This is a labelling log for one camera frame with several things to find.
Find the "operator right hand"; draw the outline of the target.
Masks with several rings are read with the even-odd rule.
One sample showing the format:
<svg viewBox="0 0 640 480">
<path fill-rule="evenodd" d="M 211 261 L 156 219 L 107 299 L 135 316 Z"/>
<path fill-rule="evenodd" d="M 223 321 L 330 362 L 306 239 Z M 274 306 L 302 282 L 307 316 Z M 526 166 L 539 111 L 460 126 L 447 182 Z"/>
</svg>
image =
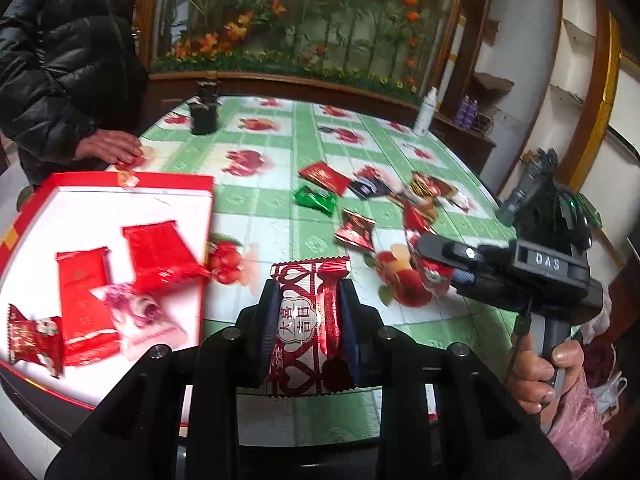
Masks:
<svg viewBox="0 0 640 480">
<path fill-rule="evenodd" d="M 570 339 L 556 346 L 547 361 L 534 352 L 532 334 L 513 336 L 509 358 L 513 364 L 506 374 L 508 390 L 529 415 L 538 415 L 541 426 L 551 426 L 562 396 L 567 394 L 584 370 L 584 350 L 578 340 Z M 556 393 L 549 380 L 556 370 L 565 370 L 561 393 Z"/>
</svg>

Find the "bystander hand on table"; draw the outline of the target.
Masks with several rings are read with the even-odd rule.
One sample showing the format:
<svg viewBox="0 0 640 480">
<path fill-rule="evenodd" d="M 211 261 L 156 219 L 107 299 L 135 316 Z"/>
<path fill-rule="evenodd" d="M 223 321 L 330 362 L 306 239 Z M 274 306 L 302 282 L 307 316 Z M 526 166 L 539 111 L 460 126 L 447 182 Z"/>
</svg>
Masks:
<svg viewBox="0 0 640 480">
<path fill-rule="evenodd" d="M 77 160 L 97 158 L 111 165 L 129 164 L 141 155 L 141 143 L 136 136 L 125 131 L 105 129 L 96 129 L 82 139 L 75 151 Z"/>
</svg>

